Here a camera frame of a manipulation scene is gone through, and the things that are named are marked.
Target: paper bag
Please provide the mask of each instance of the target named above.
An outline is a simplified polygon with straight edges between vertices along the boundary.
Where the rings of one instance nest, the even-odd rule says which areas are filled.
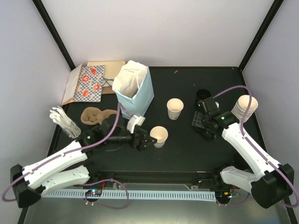
[[[112,84],[124,118],[130,119],[133,114],[144,115],[154,98],[150,70],[147,66],[129,61],[122,66]]]

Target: checkered paper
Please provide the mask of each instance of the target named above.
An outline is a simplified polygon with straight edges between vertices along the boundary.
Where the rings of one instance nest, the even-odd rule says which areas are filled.
[[[101,102],[104,65],[82,67],[73,102]]]

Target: white linear rail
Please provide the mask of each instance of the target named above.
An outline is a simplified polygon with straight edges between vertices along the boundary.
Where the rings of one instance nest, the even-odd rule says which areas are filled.
[[[87,189],[60,189],[43,197],[54,198],[85,198]],[[128,190],[129,199],[142,200],[184,200],[184,201],[208,201],[215,202],[215,192],[207,191],[156,191],[156,190]],[[124,190],[103,190],[101,196],[89,196],[87,198],[102,199],[126,199]]]

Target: stack of paper cups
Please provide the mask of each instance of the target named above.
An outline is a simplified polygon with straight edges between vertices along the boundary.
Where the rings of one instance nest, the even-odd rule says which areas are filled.
[[[249,104],[249,95],[241,96],[236,102],[232,110],[232,113],[239,119],[239,121],[242,120],[243,115],[248,107],[248,104]],[[257,107],[258,107],[258,102],[254,97],[252,97],[250,108],[248,110],[244,122],[246,122],[251,117],[251,115],[254,113]]]

